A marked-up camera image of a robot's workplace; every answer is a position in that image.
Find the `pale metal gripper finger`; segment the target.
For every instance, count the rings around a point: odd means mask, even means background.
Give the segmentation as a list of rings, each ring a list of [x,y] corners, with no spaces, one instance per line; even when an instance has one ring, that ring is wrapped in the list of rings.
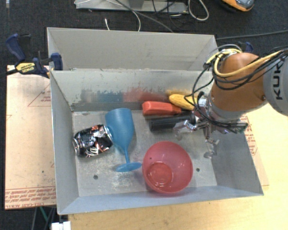
[[[211,159],[214,156],[217,155],[217,145],[219,143],[219,139],[215,140],[211,137],[211,130],[209,128],[206,128],[204,130],[204,136],[205,136],[205,143],[207,146],[208,151],[204,154],[204,157],[207,159]]]
[[[183,134],[194,131],[195,125],[191,124],[189,120],[184,120],[175,124],[173,131],[177,139],[182,139]]]

